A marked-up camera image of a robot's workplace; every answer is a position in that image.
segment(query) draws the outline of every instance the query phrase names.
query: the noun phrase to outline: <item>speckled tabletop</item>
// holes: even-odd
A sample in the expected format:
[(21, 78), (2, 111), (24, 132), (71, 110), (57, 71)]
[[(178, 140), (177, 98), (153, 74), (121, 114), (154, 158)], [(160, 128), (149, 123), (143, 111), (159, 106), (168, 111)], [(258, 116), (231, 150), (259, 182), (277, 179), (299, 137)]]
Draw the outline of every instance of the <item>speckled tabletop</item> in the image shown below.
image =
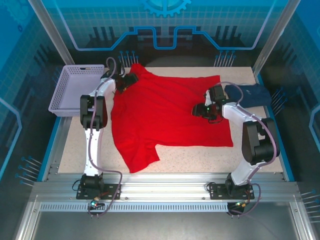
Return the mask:
[[(254, 84), (255, 78), (250, 67), (147, 67), (158, 76), (166, 77), (207, 77), (220, 75), (221, 81), (236, 84)], [(102, 137), (102, 167), (129, 173), (123, 158), (115, 147), (110, 112), (113, 99), (106, 101), (108, 124)], [(248, 110), (260, 117), (265, 117), (263, 107)], [(228, 173), (232, 172), (243, 158), (241, 152), (242, 129), (230, 121), (233, 147), (203, 146), (163, 146), (157, 145), (160, 161), (150, 164), (138, 173)], [(83, 173), (86, 162), (85, 132), (79, 117), (73, 117), (59, 167), (59, 173)], [(279, 158), (273, 164), (263, 167), (260, 172), (282, 172)]]

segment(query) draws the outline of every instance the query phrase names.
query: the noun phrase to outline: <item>red t-shirt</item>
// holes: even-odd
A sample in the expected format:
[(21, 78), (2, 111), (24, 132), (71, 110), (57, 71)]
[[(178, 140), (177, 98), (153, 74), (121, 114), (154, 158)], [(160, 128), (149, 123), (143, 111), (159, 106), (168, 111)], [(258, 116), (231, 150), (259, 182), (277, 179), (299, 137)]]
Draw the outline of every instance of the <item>red t-shirt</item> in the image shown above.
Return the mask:
[(138, 82), (122, 94), (116, 91), (111, 112), (114, 144), (130, 173), (159, 161), (155, 146), (232, 147), (229, 121), (209, 124), (192, 115), (204, 103), (204, 93), (220, 76), (163, 77), (133, 64)]

